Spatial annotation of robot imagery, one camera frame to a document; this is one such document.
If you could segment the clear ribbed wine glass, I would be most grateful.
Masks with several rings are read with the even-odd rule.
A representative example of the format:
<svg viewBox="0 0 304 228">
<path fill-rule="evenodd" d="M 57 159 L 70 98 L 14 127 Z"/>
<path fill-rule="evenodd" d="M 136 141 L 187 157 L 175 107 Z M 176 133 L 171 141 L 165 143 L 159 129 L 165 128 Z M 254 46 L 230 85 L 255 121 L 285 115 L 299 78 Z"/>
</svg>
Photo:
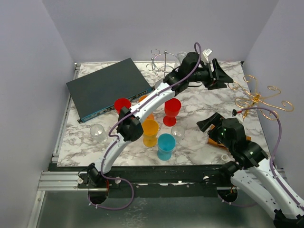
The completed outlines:
<svg viewBox="0 0 304 228">
<path fill-rule="evenodd" d="M 174 125 L 171 128 L 171 135 L 174 137 L 176 144 L 179 144 L 185 135 L 184 127 L 178 124 Z"/>
</svg>

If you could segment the red wine glass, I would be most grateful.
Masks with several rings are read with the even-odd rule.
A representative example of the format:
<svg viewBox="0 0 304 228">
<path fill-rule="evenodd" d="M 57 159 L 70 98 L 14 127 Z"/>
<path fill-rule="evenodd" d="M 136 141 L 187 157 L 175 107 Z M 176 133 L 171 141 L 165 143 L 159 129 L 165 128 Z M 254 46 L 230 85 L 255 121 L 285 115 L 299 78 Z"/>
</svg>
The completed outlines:
<svg viewBox="0 0 304 228">
<path fill-rule="evenodd" d="M 177 98 L 172 98 L 166 101 L 164 104 L 166 115 L 163 118 L 163 123 L 168 127 L 174 126 L 176 124 L 176 116 L 179 114 L 180 109 L 181 102 Z"/>
<path fill-rule="evenodd" d="M 131 107 L 131 102 L 127 98 L 118 98 L 114 103 L 114 108 L 116 112 L 119 114 L 123 107 L 129 109 Z"/>
</svg>

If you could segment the blue wine glass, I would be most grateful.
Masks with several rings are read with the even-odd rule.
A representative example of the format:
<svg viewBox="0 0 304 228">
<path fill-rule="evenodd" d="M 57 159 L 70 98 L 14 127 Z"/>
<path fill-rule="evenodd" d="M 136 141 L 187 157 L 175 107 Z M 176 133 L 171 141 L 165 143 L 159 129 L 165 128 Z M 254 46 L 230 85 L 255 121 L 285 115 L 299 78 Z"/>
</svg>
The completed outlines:
<svg viewBox="0 0 304 228">
<path fill-rule="evenodd" d="M 171 158 L 172 152 L 175 148 L 175 138 L 168 133 L 163 133 L 157 140 L 157 156 L 162 161 L 167 161 Z"/>
</svg>

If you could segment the orange wine glass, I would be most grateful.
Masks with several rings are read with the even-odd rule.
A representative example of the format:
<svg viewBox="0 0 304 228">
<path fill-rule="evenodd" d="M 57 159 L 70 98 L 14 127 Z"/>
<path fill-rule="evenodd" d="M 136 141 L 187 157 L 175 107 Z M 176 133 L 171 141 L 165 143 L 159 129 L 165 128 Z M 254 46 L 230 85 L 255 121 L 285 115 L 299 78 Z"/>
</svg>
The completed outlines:
<svg viewBox="0 0 304 228">
<path fill-rule="evenodd" d="M 147 97 L 147 95 L 141 96 L 141 97 L 139 98 L 138 102 L 139 102 L 139 103 L 142 102 L 146 97 Z M 154 115 L 153 115 L 153 113 L 151 113 L 151 114 L 147 117 L 147 119 L 152 119 L 152 120 L 154 120 Z"/>
</svg>

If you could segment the yellow wine glass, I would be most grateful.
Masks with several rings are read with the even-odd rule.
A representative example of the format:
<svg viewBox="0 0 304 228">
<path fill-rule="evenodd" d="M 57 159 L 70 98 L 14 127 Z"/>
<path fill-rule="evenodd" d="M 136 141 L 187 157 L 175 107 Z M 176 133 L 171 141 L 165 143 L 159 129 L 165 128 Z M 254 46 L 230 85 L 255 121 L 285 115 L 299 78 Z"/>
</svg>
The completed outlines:
<svg viewBox="0 0 304 228">
<path fill-rule="evenodd" d="M 159 125 L 155 120 L 147 119 L 142 124 L 143 128 L 143 144 L 146 147 L 154 147 L 157 143 L 157 133 Z"/>
</svg>

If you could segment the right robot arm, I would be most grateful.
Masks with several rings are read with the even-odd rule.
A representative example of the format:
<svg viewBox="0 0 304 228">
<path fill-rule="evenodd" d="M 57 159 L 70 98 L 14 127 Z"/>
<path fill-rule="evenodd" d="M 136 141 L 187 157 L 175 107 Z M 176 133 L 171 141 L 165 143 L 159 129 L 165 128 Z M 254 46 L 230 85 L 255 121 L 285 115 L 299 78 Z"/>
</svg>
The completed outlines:
<svg viewBox="0 0 304 228">
<path fill-rule="evenodd" d="M 304 200 L 275 169 L 273 159 L 255 142 L 247 139 L 237 118 L 219 113 L 198 121 L 197 126 L 215 142 L 224 145 L 234 161 L 219 169 L 219 182 L 243 190 L 273 219 L 277 228 L 304 226 Z"/>
</svg>

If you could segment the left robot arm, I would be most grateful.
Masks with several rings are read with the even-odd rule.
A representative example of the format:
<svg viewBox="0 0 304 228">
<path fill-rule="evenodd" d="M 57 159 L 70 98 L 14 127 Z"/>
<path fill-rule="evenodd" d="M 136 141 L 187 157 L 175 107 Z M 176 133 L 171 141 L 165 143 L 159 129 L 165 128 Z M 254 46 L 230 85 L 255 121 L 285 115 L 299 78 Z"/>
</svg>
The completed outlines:
<svg viewBox="0 0 304 228">
<path fill-rule="evenodd" d="M 114 161 L 131 142 L 143 135 L 144 120 L 160 105 L 186 90 L 190 82 L 202 82 L 208 90 L 226 88 L 233 79 L 220 67 L 218 61 L 204 63 L 200 54 L 189 52 L 180 66 L 165 76 L 160 85 L 143 101 L 126 108 L 119 113 L 118 122 L 111 128 L 116 133 L 109 133 L 113 140 L 108 145 L 102 158 L 88 165 L 89 182 L 96 188 L 105 183 Z"/>
</svg>

